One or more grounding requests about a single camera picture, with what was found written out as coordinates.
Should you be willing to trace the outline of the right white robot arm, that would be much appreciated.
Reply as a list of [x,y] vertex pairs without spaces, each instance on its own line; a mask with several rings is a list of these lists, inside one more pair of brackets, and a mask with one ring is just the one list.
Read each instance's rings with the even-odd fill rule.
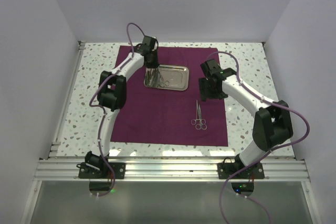
[[198,80],[200,97],[207,99],[224,99],[232,97],[254,118],[253,141],[235,157],[232,165],[222,165],[222,169],[246,178],[253,171],[252,163],[288,140],[293,135],[290,112],[284,101],[275,102],[245,84],[232,68],[222,69],[214,60],[201,64],[205,77]]

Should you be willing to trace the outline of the steel forceps with rings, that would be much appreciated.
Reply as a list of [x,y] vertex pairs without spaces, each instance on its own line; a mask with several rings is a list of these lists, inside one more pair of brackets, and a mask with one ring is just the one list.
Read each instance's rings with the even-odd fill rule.
[[198,113],[198,101],[196,100],[196,112],[195,112],[195,119],[191,120],[192,125],[197,125],[200,123],[199,113]]

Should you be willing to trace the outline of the purple cloth wrap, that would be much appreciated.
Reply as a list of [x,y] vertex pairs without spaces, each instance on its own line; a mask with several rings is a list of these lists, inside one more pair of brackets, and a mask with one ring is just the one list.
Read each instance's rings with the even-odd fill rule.
[[[227,125],[224,100],[200,100],[198,80],[204,76],[201,64],[208,55],[218,60],[216,48],[160,47],[161,65],[189,68],[188,88],[172,91],[147,88],[145,67],[127,81],[127,100],[118,114],[111,142],[172,145],[227,146]],[[196,100],[201,107],[207,129],[197,130]]]

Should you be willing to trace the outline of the steel tweezers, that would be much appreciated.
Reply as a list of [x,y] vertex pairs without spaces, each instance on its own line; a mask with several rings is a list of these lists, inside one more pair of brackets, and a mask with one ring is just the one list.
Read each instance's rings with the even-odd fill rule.
[[158,68],[147,69],[145,74],[145,85],[150,88],[156,88],[159,85]]

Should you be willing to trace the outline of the small steel scissors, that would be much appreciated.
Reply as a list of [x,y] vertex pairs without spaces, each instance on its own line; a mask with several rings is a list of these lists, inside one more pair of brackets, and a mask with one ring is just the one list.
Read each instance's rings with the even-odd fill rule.
[[207,125],[206,125],[206,120],[202,118],[202,111],[200,105],[197,107],[197,116],[195,119],[195,128],[197,130],[206,130]]

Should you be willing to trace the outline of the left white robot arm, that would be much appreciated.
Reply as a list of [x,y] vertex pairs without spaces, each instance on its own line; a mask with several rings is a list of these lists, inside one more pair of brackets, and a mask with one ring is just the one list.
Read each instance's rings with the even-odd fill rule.
[[116,118],[127,99],[127,81],[143,66],[155,69],[159,66],[155,37],[144,36],[142,42],[131,48],[128,56],[111,71],[100,75],[99,87],[89,102],[90,107],[103,109],[98,127],[97,144],[85,156],[85,164],[97,178],[104,178],[109,172],[107,158]]

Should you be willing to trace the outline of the steel instrument tray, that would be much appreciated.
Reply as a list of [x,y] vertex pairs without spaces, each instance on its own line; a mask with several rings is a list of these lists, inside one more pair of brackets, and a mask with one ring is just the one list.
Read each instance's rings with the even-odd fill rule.
[[158,69],[160,69],[164,80],[169,82],[169,85],[164,88],[155,88],[155,89],[185,91],[188,88],[189,73],[190,73],[188,67],[175,66],[175,65],[159,65]]

